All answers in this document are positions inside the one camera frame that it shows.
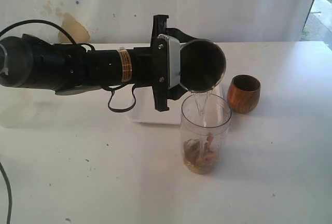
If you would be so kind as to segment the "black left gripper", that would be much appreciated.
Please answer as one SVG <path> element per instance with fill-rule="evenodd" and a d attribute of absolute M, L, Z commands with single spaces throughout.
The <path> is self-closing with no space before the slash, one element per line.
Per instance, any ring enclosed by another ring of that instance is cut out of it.
<path fill-rule="evenodd" d="M 168 44 L 177 39 L 180 44 L 186 44 L 196 37 L 192 37 L 177 28 L 166 28 L 166 35 L 170 36 Z M 154 83 L 153 50 L 151 47 L 135 47 L 132 50 L 132 89 L 151 87 Z M 167 91 L 168 100 L 179 100 L 188 90 L 181 85 L 176 85 Z"/>

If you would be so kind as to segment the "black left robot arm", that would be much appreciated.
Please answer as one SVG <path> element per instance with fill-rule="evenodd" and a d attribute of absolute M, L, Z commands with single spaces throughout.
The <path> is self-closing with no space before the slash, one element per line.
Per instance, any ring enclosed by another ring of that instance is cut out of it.
<path fill-rule="evenodd" d="M 160 40 L 161 34 L 192 40 L 165 26 L 153 27 L 148 47 L 125 50 L 87 50 L 85 43 L 73 39 L 68 44 L 49 44 L 28 34 L 2 37 L 1 85 L 52 90 L 57 95 L 99 89 L 115 93 L 130 85 L 151 87 L 156 101 L 178 100 L 187 90 L 180 83 L 170 85 L 168 45 Z"/>

